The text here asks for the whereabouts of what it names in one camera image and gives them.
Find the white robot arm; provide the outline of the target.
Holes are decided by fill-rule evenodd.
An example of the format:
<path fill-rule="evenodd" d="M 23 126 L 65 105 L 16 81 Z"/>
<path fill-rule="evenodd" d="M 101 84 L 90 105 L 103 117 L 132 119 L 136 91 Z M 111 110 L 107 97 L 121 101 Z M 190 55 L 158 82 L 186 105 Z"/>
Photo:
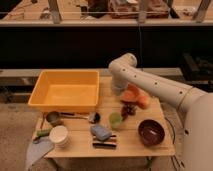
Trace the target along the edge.
<path fill-rule="evenodd" d="M 185 113 L 180 171 L 213 171 L 213 93 L 146 73 L 136 65 L 131 53 L 110 62 L 112 90 L 120 94 L 133 83 Z"/>

